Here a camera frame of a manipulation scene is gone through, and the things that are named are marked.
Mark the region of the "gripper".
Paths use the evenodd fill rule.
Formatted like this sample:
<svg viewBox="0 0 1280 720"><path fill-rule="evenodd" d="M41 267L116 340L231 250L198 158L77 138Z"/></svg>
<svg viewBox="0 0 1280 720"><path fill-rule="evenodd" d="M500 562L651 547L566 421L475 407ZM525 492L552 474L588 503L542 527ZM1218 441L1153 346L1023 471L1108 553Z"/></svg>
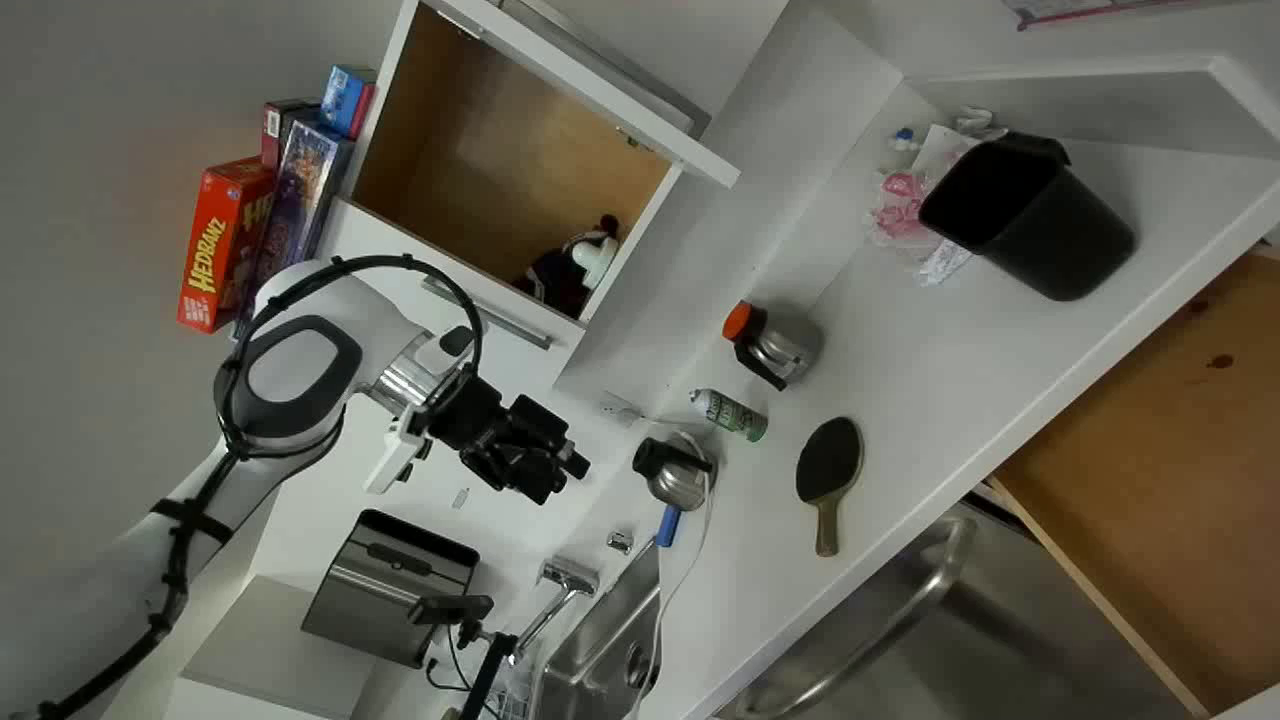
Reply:
<svg viewBox="0 0 1280 720"><path fill-rule="evenodd" d="M515 491L541 506L591 464L568 438L568 424L526 395L503 407L479 375L462 375L433 407L429 434L495 491Z"/></svg>

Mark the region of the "green and white spray can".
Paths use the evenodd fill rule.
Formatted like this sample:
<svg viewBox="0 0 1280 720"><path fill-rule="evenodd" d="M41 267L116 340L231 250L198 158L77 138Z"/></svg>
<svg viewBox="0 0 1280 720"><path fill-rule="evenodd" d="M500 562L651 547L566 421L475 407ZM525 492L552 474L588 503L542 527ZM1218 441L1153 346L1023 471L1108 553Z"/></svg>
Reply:
<svg viewBox="0 0 1280 720"><path fill-rule="evenodd" d="M741 436L749 442L759 442L768 429L768 418L745 404L712 388L698 388L689 393L689 402L699 416L712 425Z"/></svg>

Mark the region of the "steel carafe with black lid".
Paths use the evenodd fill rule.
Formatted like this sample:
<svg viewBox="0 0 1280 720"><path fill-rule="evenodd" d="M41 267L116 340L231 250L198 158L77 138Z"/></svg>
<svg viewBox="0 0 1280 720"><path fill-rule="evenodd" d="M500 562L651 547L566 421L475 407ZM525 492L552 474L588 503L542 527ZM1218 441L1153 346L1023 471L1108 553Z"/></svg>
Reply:
<svg viewBox="0 0 1280 720"><path fill-rule="evenodd" d="M653 498L682 512L699 510L714 487L716 465L691 436L648 437L636 447L631 468Z"/></svg>

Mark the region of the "black and white plush toy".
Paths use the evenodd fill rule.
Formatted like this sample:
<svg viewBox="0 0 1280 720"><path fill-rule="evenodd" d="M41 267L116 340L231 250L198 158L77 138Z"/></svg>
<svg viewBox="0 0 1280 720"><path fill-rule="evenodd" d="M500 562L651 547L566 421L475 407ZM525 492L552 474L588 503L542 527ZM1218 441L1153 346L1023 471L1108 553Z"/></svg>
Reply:
<svg viewBox="0 0 1280 720"><path fill-rule="evenodd" d="M558 313L579 319L589 297L584 284L588 270L573 260L573 250L585 243L589 249L603 249L607 240L617 240L620 219L604 214L589 231L584 231L538 256L524 273L509 283L518 291Z"/></svg>

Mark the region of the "steel sink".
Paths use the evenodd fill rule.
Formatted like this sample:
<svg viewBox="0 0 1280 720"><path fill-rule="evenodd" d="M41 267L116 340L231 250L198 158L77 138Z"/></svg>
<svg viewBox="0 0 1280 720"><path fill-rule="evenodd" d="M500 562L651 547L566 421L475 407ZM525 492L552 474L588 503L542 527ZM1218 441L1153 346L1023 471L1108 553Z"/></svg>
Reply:
<svg viewBox="0 0 1280 720"><path fill-rule="evenodd" d="M649 541L538 674L529 720L634 720L657 683L660 550Z"/></svg>

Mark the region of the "steel paper towel dispenser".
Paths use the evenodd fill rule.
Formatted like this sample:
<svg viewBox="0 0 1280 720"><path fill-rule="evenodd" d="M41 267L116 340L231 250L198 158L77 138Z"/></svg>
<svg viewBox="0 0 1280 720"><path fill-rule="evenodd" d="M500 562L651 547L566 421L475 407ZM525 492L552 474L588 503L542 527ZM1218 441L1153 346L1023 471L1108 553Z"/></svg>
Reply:
<svg viewBox="0 0 1280 720"><path fill-rule="evenodd" d="M411 618L435 594L466 594L480 553L376 509L365 509L332 560L302 632L404 667L424 666L436 633Z"/></svg>

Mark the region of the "steel carafe with orange lid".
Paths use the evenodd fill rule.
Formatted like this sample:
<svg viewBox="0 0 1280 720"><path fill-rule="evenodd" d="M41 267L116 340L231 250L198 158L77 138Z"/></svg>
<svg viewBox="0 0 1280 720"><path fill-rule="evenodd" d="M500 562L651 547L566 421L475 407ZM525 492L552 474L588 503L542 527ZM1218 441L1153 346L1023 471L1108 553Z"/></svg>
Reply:
<svg viewBox="0 0 1280 720"><path fill-rule="evenodd" d="M736 363L778 392L805 377L823 343L820 331L806 318L745 300L727 313L721 334Z"/></svg>

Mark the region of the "black table tennis paddle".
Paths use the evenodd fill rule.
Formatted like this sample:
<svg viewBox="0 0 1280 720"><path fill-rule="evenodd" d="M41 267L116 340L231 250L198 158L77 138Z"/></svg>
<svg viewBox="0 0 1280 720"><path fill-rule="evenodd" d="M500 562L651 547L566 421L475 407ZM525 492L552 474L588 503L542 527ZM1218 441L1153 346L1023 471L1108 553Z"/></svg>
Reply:
<svg viewBox="0 0 1280 720"><path fill-rule="evenodd" d="M808 438L795 470L799 500L815 510L815 555L838 553L838 511L861 470L864 441L849 416L822 423Z"/></svg>

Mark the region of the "purple board game box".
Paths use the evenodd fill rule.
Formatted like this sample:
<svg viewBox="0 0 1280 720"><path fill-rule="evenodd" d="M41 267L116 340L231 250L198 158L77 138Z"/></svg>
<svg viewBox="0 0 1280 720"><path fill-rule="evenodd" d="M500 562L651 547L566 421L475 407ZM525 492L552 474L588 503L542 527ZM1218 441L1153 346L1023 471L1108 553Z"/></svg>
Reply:
<svg viewBox="0 0 1280 720"><path fill-rule="evenodd" d="M241 340L248 329L262 286L282 269L314 258L353 147L351 140L321 120L302 119L292 124L278 167L268 223L230 334L233 341Z"/></svg>

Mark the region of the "red board game box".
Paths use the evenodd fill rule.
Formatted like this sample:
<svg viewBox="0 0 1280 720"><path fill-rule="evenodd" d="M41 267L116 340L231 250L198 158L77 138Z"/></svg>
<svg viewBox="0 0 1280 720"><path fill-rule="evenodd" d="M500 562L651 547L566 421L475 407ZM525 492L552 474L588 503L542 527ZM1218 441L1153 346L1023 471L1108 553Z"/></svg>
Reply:
<svg viewBox="0 0 1280 720"><path fill-rule="evenodd" d="M236 319L270 214L274 170L250 156L200 179L177 320L212 334Z"/></svg>

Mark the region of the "blue game box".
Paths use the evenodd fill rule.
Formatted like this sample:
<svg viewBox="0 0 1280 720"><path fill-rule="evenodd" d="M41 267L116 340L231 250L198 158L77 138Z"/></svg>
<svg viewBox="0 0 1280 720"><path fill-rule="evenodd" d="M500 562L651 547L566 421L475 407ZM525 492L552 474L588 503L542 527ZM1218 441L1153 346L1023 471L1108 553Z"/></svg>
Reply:
<svg viewBox="0 0 1280 720"><path fill-rule="evenodd" d="M356 140L372 104L376 77L372 68L333 65L320 106L324 126Z"/></svg>

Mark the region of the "dark red game box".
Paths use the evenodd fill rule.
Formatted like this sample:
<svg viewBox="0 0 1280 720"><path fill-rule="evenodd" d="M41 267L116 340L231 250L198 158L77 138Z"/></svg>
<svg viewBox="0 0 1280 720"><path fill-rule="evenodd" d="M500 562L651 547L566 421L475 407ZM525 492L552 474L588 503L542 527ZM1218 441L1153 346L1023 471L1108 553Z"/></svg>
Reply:
<svg viewBox="0 0 1280 720"><path fill-rule="evenodd" d="M264 104L260 135L260 161L264 167L270 170L278 168L292 124L298 118L315 117L320 106L319 97L292 97Z"/></svg>

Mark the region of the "pink and white plastic bags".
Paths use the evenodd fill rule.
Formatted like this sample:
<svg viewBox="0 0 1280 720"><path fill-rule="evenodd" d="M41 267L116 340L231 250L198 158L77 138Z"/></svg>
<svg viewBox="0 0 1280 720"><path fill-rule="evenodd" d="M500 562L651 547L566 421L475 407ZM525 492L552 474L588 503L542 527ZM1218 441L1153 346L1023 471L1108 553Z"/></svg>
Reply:
<svg viewBox="0 0 1280 720"><path fill-rule="evenodd" d="M920 219L923 202L972 149L1009 132L979 118L960 118L959 127L932 124L915 135L918 152L895 152L891 164L872 176L870 206L864 215L867 242L891 252L920 287L942 284L972 258Z"/></svg>

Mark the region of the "black plastic bin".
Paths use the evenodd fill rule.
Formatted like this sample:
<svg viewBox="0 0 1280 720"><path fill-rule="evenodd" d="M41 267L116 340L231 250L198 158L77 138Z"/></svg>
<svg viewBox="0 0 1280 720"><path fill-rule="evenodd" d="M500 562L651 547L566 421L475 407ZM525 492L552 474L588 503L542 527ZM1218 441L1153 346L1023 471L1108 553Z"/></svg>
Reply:
<svg viewBox="0 0 1280 720"><path fill-rule="evenodd" d="M1065 146L1019 132L964 152L919 220L1059 302L1092 293L1137 250L1134 229L1075 176Z"/></svg>

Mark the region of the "white wall cabinet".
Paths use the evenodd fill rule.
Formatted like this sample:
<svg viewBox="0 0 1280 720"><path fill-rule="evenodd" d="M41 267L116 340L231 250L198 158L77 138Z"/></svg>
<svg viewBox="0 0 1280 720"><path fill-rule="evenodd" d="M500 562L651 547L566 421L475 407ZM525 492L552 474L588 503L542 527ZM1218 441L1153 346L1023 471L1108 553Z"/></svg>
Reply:
<svg viewBox="0 0 1280 720"><path fill-rule="evenodd" d="M707 115L543 0L404 0L320 254L410 252L539 334L490 324L484 363L561 372L676 182L730 188ZM604 214L579 319L509 282Z"/></svg>

